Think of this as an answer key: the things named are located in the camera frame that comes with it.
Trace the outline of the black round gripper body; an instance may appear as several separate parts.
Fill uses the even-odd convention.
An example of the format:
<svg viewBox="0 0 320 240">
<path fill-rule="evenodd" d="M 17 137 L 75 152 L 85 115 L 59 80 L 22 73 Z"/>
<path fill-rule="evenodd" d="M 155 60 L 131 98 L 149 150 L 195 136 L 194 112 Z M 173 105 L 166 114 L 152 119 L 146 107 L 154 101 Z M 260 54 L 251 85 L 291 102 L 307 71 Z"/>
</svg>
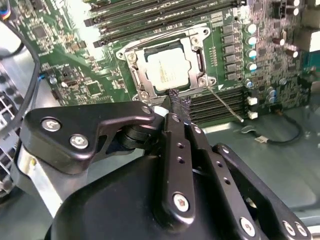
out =
<svg viewBox="0 0 320 240">
<path fill-rule="evenodd" d="M 170 232 L 153 214 L 161 161 L 142 156 L 70 195 L 47 240 L 234 240 L 222 201 L 209 179 L 193 174 L 196 213 L 183 232 Z"/>
</svg>

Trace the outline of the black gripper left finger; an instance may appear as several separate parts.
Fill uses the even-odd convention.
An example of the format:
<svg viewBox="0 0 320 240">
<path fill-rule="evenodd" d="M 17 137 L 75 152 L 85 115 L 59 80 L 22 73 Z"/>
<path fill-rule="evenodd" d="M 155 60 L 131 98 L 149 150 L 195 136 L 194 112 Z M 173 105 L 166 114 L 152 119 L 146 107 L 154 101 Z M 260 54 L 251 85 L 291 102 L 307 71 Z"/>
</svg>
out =
<svg viewBox="0 0 320 240">
<path fill-rule="evenodd" d="M 195 218 L 195 194 L 191 182 L 190 143 L 185 126 L 191 120 L 191 98 L 171 89 L 154 108 L 140 101 L 37 108 L 22 122 L 23 153 L 65 176 L 78 177 L 93 162 L 133 149 L 150 150 L 160 133 L 165 186 L 161 210 L 173 221 L 191 224 Z"/>
</svg>

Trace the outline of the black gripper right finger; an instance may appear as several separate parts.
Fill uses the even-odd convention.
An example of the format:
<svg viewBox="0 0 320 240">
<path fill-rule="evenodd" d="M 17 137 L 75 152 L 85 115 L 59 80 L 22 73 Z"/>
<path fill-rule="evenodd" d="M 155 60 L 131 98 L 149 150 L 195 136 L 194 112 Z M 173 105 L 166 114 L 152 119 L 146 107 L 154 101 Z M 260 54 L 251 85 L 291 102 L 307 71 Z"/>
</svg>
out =
<svg viewBox="0 0 320 240">
<path fill-rule="evenodd" d="M 313 239 L 305 224 L 231 148 L 223 143 L 211 146 L 195 124 L 188 130 L 222 240 Z"/>
</svg>

